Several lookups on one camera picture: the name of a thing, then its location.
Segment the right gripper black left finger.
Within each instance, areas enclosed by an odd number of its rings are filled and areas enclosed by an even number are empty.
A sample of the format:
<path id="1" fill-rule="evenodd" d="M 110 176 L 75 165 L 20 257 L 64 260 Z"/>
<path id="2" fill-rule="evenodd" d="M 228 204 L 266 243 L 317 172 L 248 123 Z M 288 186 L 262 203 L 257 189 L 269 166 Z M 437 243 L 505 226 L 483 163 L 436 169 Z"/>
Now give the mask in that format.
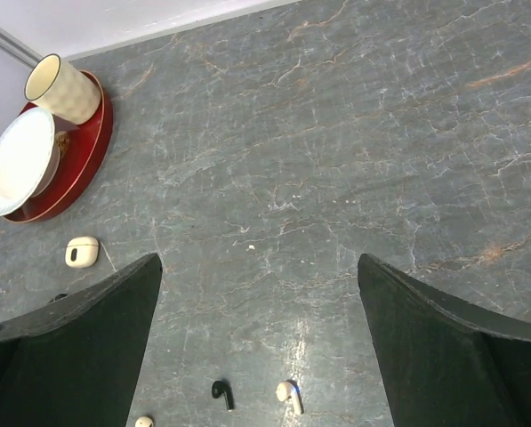
<path id="1" fill-rule="evenodd" d="M 0 426 L 124 426 L 162 278 L 147 254 L 0 323 Z"/>

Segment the black earbud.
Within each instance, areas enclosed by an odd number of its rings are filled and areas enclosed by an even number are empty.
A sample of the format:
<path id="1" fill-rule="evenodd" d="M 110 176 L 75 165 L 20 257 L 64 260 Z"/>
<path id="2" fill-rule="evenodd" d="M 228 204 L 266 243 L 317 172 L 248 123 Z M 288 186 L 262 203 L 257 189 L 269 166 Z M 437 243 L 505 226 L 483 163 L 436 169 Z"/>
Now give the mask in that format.
<path id="1" fill-rule="evenodd" d="M 214 381 L 211 387 L 211 394 L 214 399 L 224 399 L 227 411 L 235 409 L 233 391 L 227 380 Z"/>

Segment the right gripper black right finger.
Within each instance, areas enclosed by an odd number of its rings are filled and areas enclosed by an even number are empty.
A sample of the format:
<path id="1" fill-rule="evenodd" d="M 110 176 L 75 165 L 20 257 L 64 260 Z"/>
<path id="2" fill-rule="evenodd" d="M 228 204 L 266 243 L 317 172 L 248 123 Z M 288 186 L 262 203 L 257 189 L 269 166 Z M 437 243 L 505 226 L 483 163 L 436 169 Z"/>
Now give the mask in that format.
<path id="1" fill-rule="evenodd" d="M 371 254 L 358 287 L 395 425 L 531 426 L 531 323 Z"/>

